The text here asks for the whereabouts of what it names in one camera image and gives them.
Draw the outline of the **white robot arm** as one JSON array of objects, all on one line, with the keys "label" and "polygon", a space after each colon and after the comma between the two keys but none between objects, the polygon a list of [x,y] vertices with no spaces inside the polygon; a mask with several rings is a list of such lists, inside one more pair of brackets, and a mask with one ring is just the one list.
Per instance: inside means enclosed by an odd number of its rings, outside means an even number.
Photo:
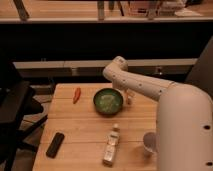
[{"label": "white robot arm", "polygon": [[213,171],[213,99],[185,83],[131,73],[115,57],[103,76],[118,89],[130,89],[157,102],[157,171]]}]

